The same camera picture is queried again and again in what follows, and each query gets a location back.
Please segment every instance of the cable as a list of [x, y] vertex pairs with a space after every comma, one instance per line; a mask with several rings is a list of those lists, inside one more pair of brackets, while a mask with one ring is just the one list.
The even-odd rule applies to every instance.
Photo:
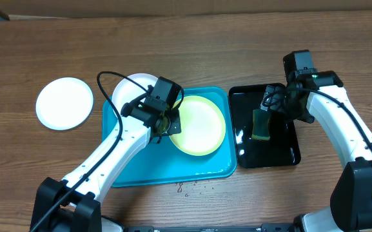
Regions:
[[120, 113], [118, 112], [117, 108], [114, 106], [113, 102], [111, 101], [111, 99], [107, 96], [107, 93], [104, 91], [104, 88], [103, 86], [101, 86], [101, 82], [100, 82], [100, 76], [102, 74], [113, 74], [113, 75], [117, 75], [119, 77], [122, 77], [124, 79], [127, 79], [128, 81], [136, 84], [138, 87], [142, 88], [146, 93], [147, 93], [147, 90], [142, 87], [139, 83], [131, 80], [130, 78], [126, 77], [125, 75], [122, 75], [122, 74], [119, 74], [119, 73], [116, 73], [116, 72], [110, 72], [110, 71], [103, 71], [103, 72], [100, 72], [98, 73], [97, 75], [97, 84], [98, 84], [98, 87], [100, 88], [101, 90], [101, 93], [103, 93], [104, 97], [107, 99], [108, 103], [110, 104], [110, 106], [113, 108], [113, 111], [114, 113], [116, 114], [117, 118], [118, 118], [118, 122], [119, 122], [119, 133], [116, 137], [116, 140], [115, 142], [111, 145], [110, 149], [103, 155], [103, 157], [101, 157], [100, 160], [97, 161], [97, 163], [94, 164], [94, 166], [92, 166], [90, 168], [90, 170], [87, 171], [87, 173], [85, 173], [81, 179], [75, 183], [71, 188], [70, 190], [67, 191], [67, 193], [65, 193], [45, 214], [43, 217], [41, 217], [39, 219], [39, 221], [33, 226], [33, 228], [30, 230], [30, 232], [35, 232], [38, 230], [38, 228], [41, 226], [41, 224], [47, 219], [50, 217], [50, 215], [60, 206], [60, 204], [62, 202], [64, 202], [68, 196], [70, 196], [74, 190], [76, 190], [78, 188], [78, 186], [80, 186], [99, 166], [100, 164], [105, 160], [107, 159], [107, 157], [110, 155], [110, 153], [114, 150], [114, 148], [117, 146], [117, 144], [119, 143], [120, 139], [121, 139], [121, 135], [122, 135], [122, 119], [121, 119], [121, 116], [120, 116]]
[[318, 90], [312, 90], [312, 89], [308, 89], [308, 88], [288, 88], [286, 90], [279, 90], [279, 91], [275, 91], [271, 94], [268, 94], [262, 101], [262, 104], [263, 106], [265, 107], [268, 107], [270, 104], [265, 104], [265, 101], [267, 99], [269, 99], [270, 97], [276, 95], [276, 94], [281, 94], [281, 93], [288, 93], [288, 92], [294, 92], [294, 91], [305, 91], [305, 92], [311, 92], [311, 93], [316, 93], [316, 94], [319, 94], [331, 101], [333, 101], [334, 103], [338, 104], [338, 106], [340, 108], [342, 108], [346, 114], [349, 115], [349, 117], [351, 118], [353, 124], [356, 126], [356, 128], [358, 129], [360, 135], [362, 136], [362, 138], [364, 139], [365, 143], [366, 143], [366, 146], [369, 148], [369, 150], [372, 152], [372, 142], [369, 141], [368, 137], [366, 136], [364, 130], [362, 129], [362, 127], [360, 126], [359, 122], [357, 121], [357, 119], [355, 118], [355, 116], [352, 114], [352, 112], [350, 112], [350, 110], [345, 106], [345, 104], [343, 104], [343, 102], [340, 102], [338, 101], [336, 98], [326, 94], [326, 93], [323, 93], [323, 92], [320, 92]]

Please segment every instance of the blue tray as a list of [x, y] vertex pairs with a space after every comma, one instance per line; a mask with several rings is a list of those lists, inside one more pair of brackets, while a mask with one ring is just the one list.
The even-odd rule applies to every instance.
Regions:
[[[237, 158], [231, 127], [230, 109], [225, 91], [218, 87], [188, 88], [184, 95], [198, 95], [214, 102], [226, 121], [226, 136], [220, 147], [209, 155], [195, 157], [179, 150], [169, 137], [160, 144], [153, 139], [127, 164], [113, 187], [165, 184], [230, 176]], [[108, 102], [103, 106], [103, 140], [113, 130], [117, 118]]]

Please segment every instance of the wooden table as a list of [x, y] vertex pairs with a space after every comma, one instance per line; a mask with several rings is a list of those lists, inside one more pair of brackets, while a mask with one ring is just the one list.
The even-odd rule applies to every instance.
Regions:
[[[335, 70], [372, 130], [372, 12], [69, 19], [0, 23], [0, 231], [26, 231], [35, 192], [77, 167], [101, 142], [103, 70], [151, 73], [183, 87], [285, 82], [282, 58], [310, 49]], [[78, 77], [93, 90], [91, 117], [67, 132], [35, 116], [41, 89]], [[120, 80], [104, 78], [111, 94]], [[102, 212], [124, 225], [241, 226], [291, 222], [329, 205], [342, 173], [319, 123], [296, 122], [302, 161], [242, 169], [229, 178], [111, 189]]]

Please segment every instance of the black container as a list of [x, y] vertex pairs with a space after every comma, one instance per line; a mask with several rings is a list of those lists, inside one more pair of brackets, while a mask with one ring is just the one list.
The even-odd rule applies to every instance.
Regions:
[[243, 168], [290, 166], [300, 162], [295, 125], [285, 123], [279, 113], [272, 113], [269, 123], [270, 140], [251, 138], [253, 110], [259, 109], [267, 85], [237, 86], [229, 91], [231, 121], [235, 136], [237, 160]]

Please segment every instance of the sponge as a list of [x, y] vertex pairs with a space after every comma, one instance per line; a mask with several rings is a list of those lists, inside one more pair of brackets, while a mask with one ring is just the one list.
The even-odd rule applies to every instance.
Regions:
[[253, 130], [251, 132], [251, 138], [257, 140], [270, 140], [269, 134], [269, 121], [271, 113], [256, 109], [253, 110]]

